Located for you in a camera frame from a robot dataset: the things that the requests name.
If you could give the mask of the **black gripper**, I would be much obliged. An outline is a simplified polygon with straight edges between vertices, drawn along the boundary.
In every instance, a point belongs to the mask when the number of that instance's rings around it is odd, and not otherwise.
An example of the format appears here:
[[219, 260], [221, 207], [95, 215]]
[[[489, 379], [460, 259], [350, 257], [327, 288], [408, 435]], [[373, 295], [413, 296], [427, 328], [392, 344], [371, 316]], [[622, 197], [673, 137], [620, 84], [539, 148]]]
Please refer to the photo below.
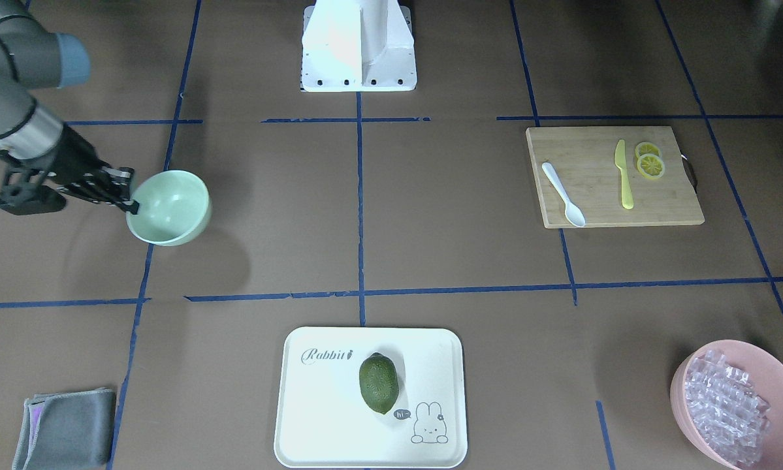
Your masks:
[[83, 176], [67, 175], [66, 172], [54, 172], [52, 181], [60, 193], [87, 200], [93, 204], [111, 204], [123, 212], [137, 215], [140, 203], [131, 200], [131, 184], [135, 170], [129, 167], [112, 168], [102, 166]]

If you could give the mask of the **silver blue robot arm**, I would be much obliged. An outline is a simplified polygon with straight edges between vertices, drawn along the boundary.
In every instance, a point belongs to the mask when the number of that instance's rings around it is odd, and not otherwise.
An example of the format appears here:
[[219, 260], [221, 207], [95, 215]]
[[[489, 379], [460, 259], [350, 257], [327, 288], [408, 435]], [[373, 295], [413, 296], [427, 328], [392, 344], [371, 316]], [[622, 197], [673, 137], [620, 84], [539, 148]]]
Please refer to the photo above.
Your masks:
[[58, 212], [67, 196], [137, 214], [132, 168], [105, 163], [87, 140], [33, 96], [89, 78], [89, 54], [52, 33], [20, 1], [0, 1], [0, 209], [24, 216]]

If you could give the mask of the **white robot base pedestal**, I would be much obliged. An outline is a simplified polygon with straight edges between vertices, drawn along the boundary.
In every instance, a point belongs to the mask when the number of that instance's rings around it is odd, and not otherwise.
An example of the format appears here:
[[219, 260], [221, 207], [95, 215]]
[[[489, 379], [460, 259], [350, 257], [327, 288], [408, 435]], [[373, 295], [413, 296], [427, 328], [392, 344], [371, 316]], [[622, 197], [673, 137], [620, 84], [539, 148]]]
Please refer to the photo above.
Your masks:
[[403, 92], [417, 86], [410, 1], [317, 1], [304, 9], [300, 89]]

